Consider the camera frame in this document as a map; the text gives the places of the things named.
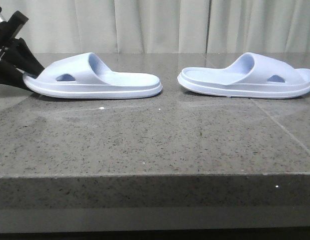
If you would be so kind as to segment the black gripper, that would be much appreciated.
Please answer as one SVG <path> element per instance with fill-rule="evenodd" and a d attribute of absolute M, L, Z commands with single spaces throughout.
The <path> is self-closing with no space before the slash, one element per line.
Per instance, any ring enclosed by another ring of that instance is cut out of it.
<path fill-rule="evenodd" d="M 15 38 L 28 20 L 20 11 L 14 12 L 9 20 L 6 20 L 0 7 L 0 50 L 11 45 L 8 56 L 0 54 L 0 84 L 30 91 L 20 70 L 38 76 L 45 68 L 35 58 L 26 42 L 22 38 Z"/>

